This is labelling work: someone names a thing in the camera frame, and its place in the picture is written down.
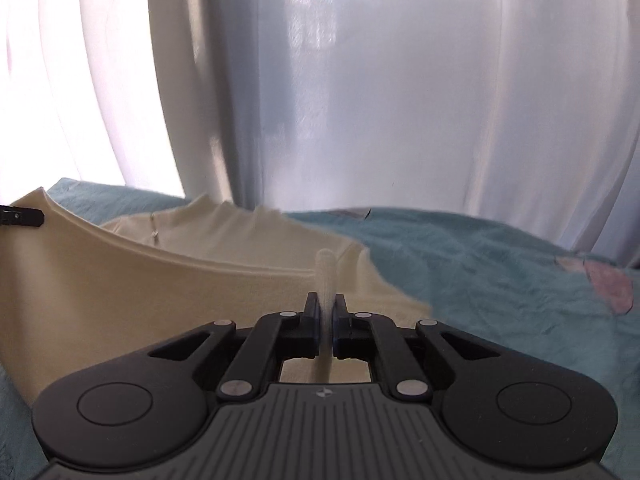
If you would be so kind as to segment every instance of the silver rivet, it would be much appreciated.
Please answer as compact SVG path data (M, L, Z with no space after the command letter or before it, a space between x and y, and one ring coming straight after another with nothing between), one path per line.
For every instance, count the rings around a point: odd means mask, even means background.
M425 394L428 389L427 384L418 379L407 379L396 384L398 393L409 397L417 397L418 395Z
M222 386L220 386L220 391L225 395L231 397L240 397L246 395L251 391L251 389L251 383L239 379L227 381L226 383L222 383Z

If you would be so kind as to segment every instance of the curtain fold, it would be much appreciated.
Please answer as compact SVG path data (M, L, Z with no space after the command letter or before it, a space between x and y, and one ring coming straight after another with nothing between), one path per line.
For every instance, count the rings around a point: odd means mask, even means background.
M635 253L640 216L614 212L640 188L638 0L208 5L260 190L245 205L446 210ZM611 230L628 233L615 250Z
M63 176L184 195L146 0L0 0L0 202Z
M0 202L62 176L640 248L640 0L0 0Z

